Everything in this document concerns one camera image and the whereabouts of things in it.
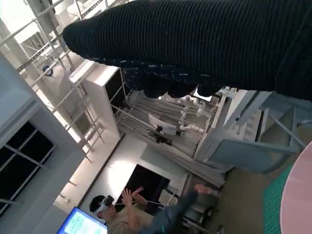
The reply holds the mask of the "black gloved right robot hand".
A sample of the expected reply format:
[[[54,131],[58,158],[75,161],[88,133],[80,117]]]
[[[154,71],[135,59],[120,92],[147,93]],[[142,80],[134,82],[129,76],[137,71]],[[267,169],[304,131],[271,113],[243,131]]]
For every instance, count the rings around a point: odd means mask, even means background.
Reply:
[[[228,86],[312,98],[309,0],[135,0],[67,25],[68,48],[149,98]]]

